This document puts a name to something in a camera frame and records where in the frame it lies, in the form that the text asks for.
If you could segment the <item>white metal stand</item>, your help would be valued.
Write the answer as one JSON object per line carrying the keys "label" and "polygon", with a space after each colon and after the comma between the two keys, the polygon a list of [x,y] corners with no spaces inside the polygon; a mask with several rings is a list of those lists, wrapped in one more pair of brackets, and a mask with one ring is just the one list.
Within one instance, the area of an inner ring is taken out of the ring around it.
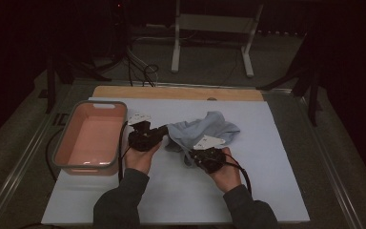
{"label": "white metal stand", "polygon": [[246,75],[254,77],[250,49],[263,11],[262,4],[256,7],[255,14],[251,17],[187,14],[181,12],[180,6],[181,0],[175,0],[174,46],[171,66],[173,73],[179,72],[181,30],[217,31],[248,34],[248,41],[240,50]]}

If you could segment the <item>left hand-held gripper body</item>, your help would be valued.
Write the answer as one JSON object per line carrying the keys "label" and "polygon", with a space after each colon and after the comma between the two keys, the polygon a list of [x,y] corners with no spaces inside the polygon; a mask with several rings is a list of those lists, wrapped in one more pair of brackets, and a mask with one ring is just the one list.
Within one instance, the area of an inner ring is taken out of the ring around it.
{"label": "left hand-held gripper body", "polygon": [[129,146],[139,152],[148,152],[160,142],[156,129],[151,128],[150,119],[149,115],[135,113],[128,120],[132,127],[128,136]]}

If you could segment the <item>black stand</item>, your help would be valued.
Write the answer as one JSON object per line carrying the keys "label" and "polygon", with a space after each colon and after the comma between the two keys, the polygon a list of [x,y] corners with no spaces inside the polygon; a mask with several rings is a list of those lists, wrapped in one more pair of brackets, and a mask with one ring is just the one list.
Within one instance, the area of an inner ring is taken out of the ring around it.
{"label": "black stand", "polygon": [[277,80],[267,85],[259,86],[257,89],[260,91],[270,91],[296,78],[297,81],[291,93],[295,97],[302,97],[305,93],[309,93],[308,117],[311,123],[316,126],[315,113],[320,69],[319,41],[309,32],[303,38],[288,71]]}
{"label": "black stand", "polygon": [[94,70],[86,67],[80,61],[71,58],[66,53],[60,52],[56,49],[48,50],[46,92],[46,98],[48,99],[46,109],[47,114],[52,111],[56,102],[56,78],[59,78],[65,84],[71,84],[74,80],[71,68],[75,68],[95,80],[110,81],[109,78],[104,77]]}

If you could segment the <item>light blue knit garment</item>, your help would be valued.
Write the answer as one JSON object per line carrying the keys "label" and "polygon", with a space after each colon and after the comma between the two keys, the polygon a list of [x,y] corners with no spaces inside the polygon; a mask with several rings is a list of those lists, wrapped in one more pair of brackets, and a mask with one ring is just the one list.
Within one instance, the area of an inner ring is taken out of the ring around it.
{"label": "light blue knit garment", "polygon": [[167,128],[169,143],[165,149],[168,152],[180,153],[183,164],[187,167],[194,167],[189,151],[205,135],[221,138],[224,140],[224,145],[227,145],[240,133],[240,129],[235,124],[226,121],[219,111],[207,112],[204,118],[195,121],[168,124]]}

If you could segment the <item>person's left hand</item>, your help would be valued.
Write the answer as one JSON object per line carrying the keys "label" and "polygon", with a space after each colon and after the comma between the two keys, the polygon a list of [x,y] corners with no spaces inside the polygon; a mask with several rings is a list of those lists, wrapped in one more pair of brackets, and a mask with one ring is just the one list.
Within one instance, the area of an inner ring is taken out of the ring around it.
{"label": "person's left hand", "polygon": [[129,169],[134,169],[147,175],[151,169],[152,159],[161,144],[158,143],[147,152],[140,152],[130,148],[125,155],[125,165]]}

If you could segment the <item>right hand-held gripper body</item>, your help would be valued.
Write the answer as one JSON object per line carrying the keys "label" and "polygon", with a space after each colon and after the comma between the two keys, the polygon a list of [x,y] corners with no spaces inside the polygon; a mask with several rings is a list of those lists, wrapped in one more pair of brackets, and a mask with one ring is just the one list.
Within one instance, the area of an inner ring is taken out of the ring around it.
{"label": "right hand-held gripper body", "polygon": [[194,163],[207,174],[212,174],[221,169],[226,162],[226,156],[219,149],[225,140],[204,135],[189,151]]}

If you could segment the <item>white table mat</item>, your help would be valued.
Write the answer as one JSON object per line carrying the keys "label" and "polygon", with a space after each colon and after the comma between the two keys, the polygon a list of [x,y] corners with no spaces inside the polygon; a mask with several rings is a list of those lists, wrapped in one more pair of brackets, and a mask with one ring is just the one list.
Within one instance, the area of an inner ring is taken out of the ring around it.
{"label": "white table mat", "polygon": [[[270,204],[280,222],[304,222],[309,214],[269,105],[265,101],[125,99],[128,113],[149,115],[154,127],[193,121],[220,111],[240,132],[230,143],[233,157],[247,171],[254,198]],[[42,217],[45,224],[92,223],[93,206],[116,187],[115,176],[70,176],[61,173]],[[211,178],[189,168],[178,153],[159,149],[139,206],[146,225],[228,223],[230,213]]]}

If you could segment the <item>pink basket with grey rim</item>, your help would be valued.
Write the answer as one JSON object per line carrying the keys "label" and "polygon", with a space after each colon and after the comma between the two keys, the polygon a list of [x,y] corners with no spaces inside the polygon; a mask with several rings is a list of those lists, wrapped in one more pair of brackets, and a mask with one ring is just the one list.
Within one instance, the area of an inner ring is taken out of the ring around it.
{"label": "pink basket with grey rim", "polygon": [[119,101],[82,101],[72,110],[52,156],[69,175],[112,176],[127,106]]}

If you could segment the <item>person's right hand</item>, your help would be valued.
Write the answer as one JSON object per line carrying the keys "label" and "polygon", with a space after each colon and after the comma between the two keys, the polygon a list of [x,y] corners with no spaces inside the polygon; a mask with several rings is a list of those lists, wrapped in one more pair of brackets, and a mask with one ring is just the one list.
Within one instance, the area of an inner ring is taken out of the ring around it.
{"label": "person's right hand", "polygon": [[237,163],[233,160],[231,151],[228,147],[222,149],[226,155],[228,165],[224,165],[220,170],[210,174],[215,185],[223,193],[231,191],[233,188],[242,184]]}

